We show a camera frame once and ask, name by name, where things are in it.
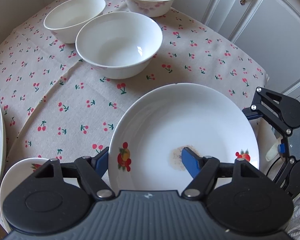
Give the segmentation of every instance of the brown stain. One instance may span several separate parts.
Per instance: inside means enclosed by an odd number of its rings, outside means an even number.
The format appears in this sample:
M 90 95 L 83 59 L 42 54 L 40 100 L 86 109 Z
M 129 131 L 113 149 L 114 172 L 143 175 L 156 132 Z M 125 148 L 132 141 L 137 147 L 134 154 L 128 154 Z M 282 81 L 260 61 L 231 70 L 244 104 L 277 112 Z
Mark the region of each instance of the brown stain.
M 184 145 L 180 146 L 176 149 L 173 149 L 169 153 L 169 165 L 177 171 L 185 171 L 186 167 L 183 165 L 182 160 L 181 160 L 181 152 L 184 147 L 190 148 L 195 154 L 200 156 L 199 152 L 192 146 L 192 145 Z

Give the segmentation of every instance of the black cable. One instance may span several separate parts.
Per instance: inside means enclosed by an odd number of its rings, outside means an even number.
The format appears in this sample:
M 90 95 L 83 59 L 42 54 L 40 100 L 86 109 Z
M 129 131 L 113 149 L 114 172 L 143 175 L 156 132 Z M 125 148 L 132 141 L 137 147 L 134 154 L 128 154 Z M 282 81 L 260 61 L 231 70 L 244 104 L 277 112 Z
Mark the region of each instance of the black cable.
M 268 171 L 267 171 L 267 173 L 266 173 L 266 176 L 267 176 L 267 177 L 268 177 L 268 174 L 269 174 L 270 170 L 272 169 L 273 165 L 275 165 L 275 163 L 276 163 L 278 160 L 280 160 L 280 157 L 277 158 L 277 159 L 271 164 L 270 168 L 268 169 Z

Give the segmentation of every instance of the tablecloth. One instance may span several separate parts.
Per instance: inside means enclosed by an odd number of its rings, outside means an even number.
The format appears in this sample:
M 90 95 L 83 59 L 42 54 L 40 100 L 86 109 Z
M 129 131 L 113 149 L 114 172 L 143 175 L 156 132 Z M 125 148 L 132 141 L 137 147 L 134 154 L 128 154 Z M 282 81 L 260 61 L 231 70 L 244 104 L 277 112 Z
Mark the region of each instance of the tablecloth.
M 5 172 L 29 157 L 72 162 L 95 156 L 109 145 L 129 106 L 154 88 L 198 83 L 242 109 L 250 106 L 255 88 L 266 84 L 264 69 L 240 48 L 174 9 L 154 18 L 163 43 L 144 71 L 126 80 L 101 76 L 79 57 L 74 44 L 63 44 L 43 27 L 45 16 L 64 1 L 43 8 L 0 45 Z M 128 11 L 125 0 L 105 1 L 104 13 Z M 256 131 L 257 121 L 251 124 Z M 104 180 L 109 183 L 107 174 Z

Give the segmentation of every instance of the metal screw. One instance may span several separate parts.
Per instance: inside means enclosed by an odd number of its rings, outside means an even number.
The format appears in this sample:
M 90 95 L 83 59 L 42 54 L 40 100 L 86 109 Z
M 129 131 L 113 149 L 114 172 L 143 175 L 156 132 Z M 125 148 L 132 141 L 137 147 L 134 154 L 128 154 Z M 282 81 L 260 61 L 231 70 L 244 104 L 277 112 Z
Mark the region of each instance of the metal screw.
M 187 197 L 197 197 L 200 195 L 200 191 L 195 188 L 189 188 L 184 191 Z
M 100 198 L 111 197 L 112 192 L 109 189 L 101 189 L 101 190 L 97 191 L 97 196 Z

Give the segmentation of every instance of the cherry print tablecloth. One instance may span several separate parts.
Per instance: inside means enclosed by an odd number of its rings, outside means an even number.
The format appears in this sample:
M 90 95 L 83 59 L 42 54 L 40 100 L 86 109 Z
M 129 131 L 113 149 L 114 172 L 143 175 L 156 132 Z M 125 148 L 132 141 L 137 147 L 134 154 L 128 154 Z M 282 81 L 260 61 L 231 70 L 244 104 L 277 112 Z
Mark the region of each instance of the cherry print tablecloth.
M 109 145 L 129 106 L 154 88 L 203 84 L 244 108 L 250 106 L 255 88 L 266 84 L 265 71 L 240 48 L 173 9 L 154 18 L 163 43 L 149 66 L 135 77 L 110 80 L 84 62 L 74 44 L 61 43 L 43 27 L 45 16 L 64 1 L 43 8 L 0 45 L 5 172 L 29 157 L 72 162 L 96 155 Z M 105 1 L 104 13 L 128 11 L 125 0 Z M 257 131 L 256 121 L 251 124 Z

